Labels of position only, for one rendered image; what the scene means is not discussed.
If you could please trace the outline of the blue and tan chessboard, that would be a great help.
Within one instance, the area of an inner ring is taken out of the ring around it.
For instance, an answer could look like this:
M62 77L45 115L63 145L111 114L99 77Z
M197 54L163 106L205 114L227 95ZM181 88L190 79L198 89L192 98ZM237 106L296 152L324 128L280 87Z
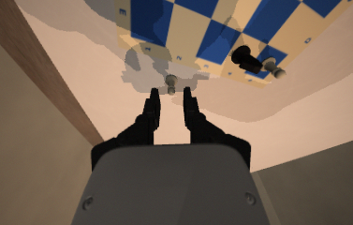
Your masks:
M284 69L353 0L114 0L118 47L258 88L272 73L232 62L248 46Z

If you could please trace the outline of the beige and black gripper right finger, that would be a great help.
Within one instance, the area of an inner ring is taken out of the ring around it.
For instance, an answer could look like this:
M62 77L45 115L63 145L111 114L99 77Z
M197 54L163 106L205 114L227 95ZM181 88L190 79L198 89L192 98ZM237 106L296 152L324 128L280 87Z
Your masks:
M183 105L184 124L190 130L190 143L222 143L234 147L241 153L250 171L251 144L248 141L226 134L221 128L206 120L205 114L199 112L197 98L192 97L190 87L184 88Z

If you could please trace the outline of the white pawn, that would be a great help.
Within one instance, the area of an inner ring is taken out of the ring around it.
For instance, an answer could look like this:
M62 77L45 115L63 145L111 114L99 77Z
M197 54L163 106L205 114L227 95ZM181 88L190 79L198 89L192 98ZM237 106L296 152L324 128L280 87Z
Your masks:
M168 85L168 93L169 95L175 94L175 85L177 84L178 80L174 75L169 75L166 78L166 85Z
M264 59L261 64L263 65L261 71L268 70L276 79L282 79L286 76L286 72L281 67L275 65L275 58L273 57Z

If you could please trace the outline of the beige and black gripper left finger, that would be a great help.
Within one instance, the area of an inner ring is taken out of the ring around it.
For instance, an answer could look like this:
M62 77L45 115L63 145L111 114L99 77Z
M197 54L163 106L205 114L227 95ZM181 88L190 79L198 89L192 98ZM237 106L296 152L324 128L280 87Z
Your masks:
M148 108L147 108L148 107ZM107 151L121 146L154 144L154 132L159 128L161 103L158 89L152 88L150 98L146 98L143 112L135 123L123 130L116 138L97 144L91 150L92 171Z

